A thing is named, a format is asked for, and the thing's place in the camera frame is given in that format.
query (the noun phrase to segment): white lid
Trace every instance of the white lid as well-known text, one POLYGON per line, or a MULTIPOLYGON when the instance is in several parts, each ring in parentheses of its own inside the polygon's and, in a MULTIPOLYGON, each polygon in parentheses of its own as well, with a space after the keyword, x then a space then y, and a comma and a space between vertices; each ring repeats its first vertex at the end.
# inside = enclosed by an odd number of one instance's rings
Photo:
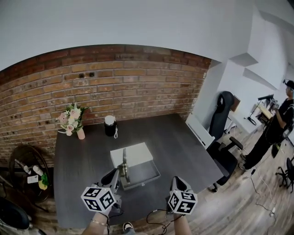
POLYGON ((114 116, 108 115, 108 116, 105 117, 105 123, 107 125, 112 125, 114 122, 115 122, 115 117, 114 116))

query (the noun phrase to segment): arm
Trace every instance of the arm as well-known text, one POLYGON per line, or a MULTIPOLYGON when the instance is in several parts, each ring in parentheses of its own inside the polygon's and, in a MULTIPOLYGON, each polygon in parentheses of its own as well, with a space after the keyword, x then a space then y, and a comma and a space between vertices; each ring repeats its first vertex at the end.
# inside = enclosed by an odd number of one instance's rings
MULTIPOLYGON (((93 217, 93 220, 98 221, 103 224, 107 224, 107 218, 105 215, 96 213, 93 217)), ((91 221, 88 227, 83 231, 82 235, 103 235, 104 230, 106 229, 105 225, 97 224, 91 221)))
POLYGON ((280 127, 281 128, 284 128, 287 123, 283 121, 283 119, 282 119, 282 117, 281 117, 281 115, 280 115, 280 113, 279 113, 278 110, 276 111, 276 116, 277 116, 277 120, 278 120, 278 122, 280 124, 280 127))
POLYGON ((180 217, 179 214, 174 214, 175 235, 192 235, 190 226, 185 216, 180 217))

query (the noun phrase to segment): bracelet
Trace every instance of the bracelet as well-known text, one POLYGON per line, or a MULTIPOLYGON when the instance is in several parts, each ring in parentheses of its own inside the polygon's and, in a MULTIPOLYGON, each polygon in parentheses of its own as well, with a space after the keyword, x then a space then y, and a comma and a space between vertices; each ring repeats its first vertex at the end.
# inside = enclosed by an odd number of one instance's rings
POLYGON ((107 226, 107 224, 105 224, 105 223, 101 223, 101 222, 99 222, 99 221, 97 221, 97 220, 94 220, 94 219, 91 219, 91 221, 94 222, 94 223, 96 223, 96 224, 101 224, 101 225, 103 225, 103 226, 107 226))

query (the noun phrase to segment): sneaker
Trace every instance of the sneaker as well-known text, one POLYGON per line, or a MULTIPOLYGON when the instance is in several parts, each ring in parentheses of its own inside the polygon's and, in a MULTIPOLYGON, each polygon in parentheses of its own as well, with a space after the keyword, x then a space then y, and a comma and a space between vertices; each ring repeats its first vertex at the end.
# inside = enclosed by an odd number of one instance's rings
POLYGON ((244 164, 243 164, 243 163, 239 163, 238 166, 239 166, 239 168, 240 168, 241 170, 243 170, 243 171, 248 171, 248 169, 246 169, 246 168, 244 167, 244 164))
POLYGON ((127 222, 123 225, 123 231, 125 231, 126 229, 134 229, 134 227, 130 222, 127 222))
POLYGON ((244 161, 246 161, 246 155, 244 155, 244 154, 241 153, 240 156, 241 156, 241 158, 242 158, 244 161))

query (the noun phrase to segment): dark table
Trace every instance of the dark table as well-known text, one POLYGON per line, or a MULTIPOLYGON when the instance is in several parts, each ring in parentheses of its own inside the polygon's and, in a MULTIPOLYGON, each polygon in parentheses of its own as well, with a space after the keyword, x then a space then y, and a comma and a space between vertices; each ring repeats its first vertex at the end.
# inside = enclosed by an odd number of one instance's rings
POLYGON ((170 183, 174 176, 187 181, 195 193, 206 189, 223 174, 178 114, 118 122, 117 139, 104 133, 104 124, 84 127, 86 138, 58 133, 54 192, 59 225, 85 228, 94 215, 80 196, 87 186, 97 182, 111 169, 110 151, 145 142, 161 176, 145 186, 124 191, 123 215, 110 224, 122 224, 144 218, 152 210, 166 208, 170 183))

